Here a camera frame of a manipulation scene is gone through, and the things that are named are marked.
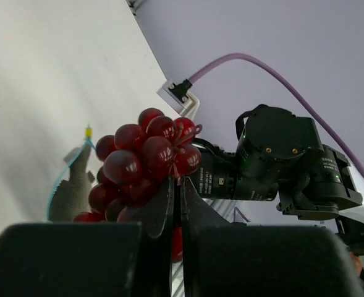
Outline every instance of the teal edge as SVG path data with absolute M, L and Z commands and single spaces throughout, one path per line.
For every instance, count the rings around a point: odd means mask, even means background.
M 61 183 L 62 178 L 64 177 L 64 175 L 65 175 L 66 171 L 69 169 L 69 167 L 73 164 L 74 161 L 76 161 L 77 157 L 82 153 L 82 151 L 86 145 L 91 145 L 91 147 L 95 150 L 95 145 L 93 144 L 91 139 L 90 138 L 86 139 L 86 141 L 82 145 L 82 148 L 76 153 L 76 156 L 74 156 L 73 159 L 71 159 L 71 161 L 65 167 L 64 171 L 61 173 L 60 177 L 54 183 L 54 186 L 53 186 L 53 189 L 51 190 L 51 194 L 50 194 L 50 197 L 48 199 L 48 204 L 47 204 L 47 212 L 46 212 L 47 221 L 49 220 L 49 216 L 50 216 L 50 205 L 51 205 L 51 202 L 53 201 L 53 196 L 54 196 L 59 184 Z

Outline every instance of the grape cluster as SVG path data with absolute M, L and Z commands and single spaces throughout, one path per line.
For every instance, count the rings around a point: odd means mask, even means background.
M 171 175 L 196 171 L 200 151 L 191 144 L 202 130 L 188 118 L 174 121 L 156 108 L 141 112 L 138 124 L 125 124 L 114 135 L 100 138 L 96 156 L 103 162 L 88 197 L 91 212 L 81 213 L 75 222 L 126 222 L 158 191 Z M 182 232 L 174 228 L 172 260 L 182 260 Z

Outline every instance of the yellow tip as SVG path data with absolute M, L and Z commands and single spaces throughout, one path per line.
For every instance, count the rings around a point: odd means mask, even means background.
M 90 126 L 88 126 L 87 128 L 85 128 L 85 138 L 91 139 L 92 136 L 93 136 L 93 129 Z

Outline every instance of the black camera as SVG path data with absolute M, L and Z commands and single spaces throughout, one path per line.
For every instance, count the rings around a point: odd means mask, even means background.
M 202 162 L 190 178 L 202 198 L 272 201 L 279 193 L 277 209 L 300 220 L 330 220 L 362 204 L 347 159 L 321 143 L 313 119 L 259 105 L 235 128 L 235 153 L 193 141 Z

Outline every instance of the gray toy figure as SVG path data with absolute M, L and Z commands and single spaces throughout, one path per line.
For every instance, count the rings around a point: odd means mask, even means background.
M 65 162 L 75 156 L 79 148 L 73 149 Z M 49 207 L 49 221 L 72 222 L 80 212 L 90 211 L 88 195 L 95 180 L 92 172 L 86 172 L 91 147 L 86 145 L 81 154 L 70 166 L 69 180 L 62 180 L 59 184 Z

